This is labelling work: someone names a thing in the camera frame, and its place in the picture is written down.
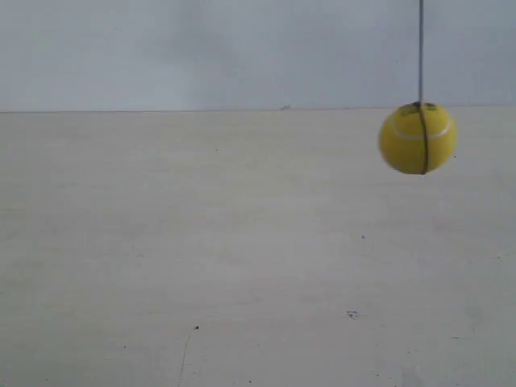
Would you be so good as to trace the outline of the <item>yellow tennis ball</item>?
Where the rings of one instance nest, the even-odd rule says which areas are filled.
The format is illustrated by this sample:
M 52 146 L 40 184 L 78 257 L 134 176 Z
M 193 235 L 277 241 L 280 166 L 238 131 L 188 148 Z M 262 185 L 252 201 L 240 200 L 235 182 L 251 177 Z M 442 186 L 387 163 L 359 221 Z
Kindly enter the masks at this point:
M 457 126 L 444 107 L 428 102 L 400 106 L 382 123 L 378 146 L 387 165 L 400 173 L 427 174 L 455 155 Z

